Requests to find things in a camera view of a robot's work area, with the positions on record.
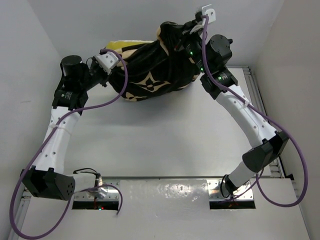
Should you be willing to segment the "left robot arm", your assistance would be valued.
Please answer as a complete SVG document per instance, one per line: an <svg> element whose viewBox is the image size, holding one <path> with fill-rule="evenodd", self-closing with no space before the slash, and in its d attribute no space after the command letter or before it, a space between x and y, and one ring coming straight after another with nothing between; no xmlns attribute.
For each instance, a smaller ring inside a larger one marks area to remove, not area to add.
<svg viewBox="0 0 320 240"><path fill-rule="evenodd" d="M88 91L98 84L105 86L108 78L99 57L91 60L87 65L80 56L69 55L60 62L61 79L54 92L45 146L22 180L34 197L68 201L76 190L78 180L64 174L68 143L88 101Z"/></svg>

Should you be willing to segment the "cream yellow pillow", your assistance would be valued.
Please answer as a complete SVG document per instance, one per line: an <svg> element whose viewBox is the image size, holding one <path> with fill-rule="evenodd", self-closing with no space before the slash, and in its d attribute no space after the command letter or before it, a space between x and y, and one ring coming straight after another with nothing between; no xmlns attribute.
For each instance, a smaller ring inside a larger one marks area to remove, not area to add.
<svg viewBox="0 0 320 240"><path fill-rule="evenodd" d="M120 55L129 71L150 70L166 59L159 40L116 40L107 43L100 55Z"/></svg>

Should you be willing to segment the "black floral pillowcase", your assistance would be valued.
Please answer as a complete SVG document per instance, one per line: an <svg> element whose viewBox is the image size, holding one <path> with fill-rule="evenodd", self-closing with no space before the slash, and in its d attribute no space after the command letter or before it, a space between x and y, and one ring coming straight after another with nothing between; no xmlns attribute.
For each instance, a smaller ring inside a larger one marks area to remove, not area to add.
<svg viewBox="0 0 320 240"><path fill-rule="evenodd" d="M166 52L166 59L150 70L128 70L125 62L119 62L109 75L109 84L119 93L124 85L125 72L128 72L127 87L122 97L131 102L139 102L159 97L171 92L185 89L194 82L200 73L179 71L174 59L173 22L162 23L156 32L156 40L160 41Z"/></svg>

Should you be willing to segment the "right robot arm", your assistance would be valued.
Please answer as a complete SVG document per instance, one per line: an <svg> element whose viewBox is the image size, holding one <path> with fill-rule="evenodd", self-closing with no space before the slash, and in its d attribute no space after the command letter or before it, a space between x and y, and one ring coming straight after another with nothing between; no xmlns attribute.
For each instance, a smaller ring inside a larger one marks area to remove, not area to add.
<svg viewBox="0 0 320 240"><path fill-rule="evenodd" d="M277 131L260 114L251 109L238 80L226 64L232 57L232 39L216 34L208 42L200 37L201 29L192 31L195 23L177 25L176 52L184 51L203 73L200 78L205 91L228 113L247 137L251 149L242 155L241 163L226 174L220 183L220 193L229 198L239 187L273 162L283 151L289 138Z"/></svg>

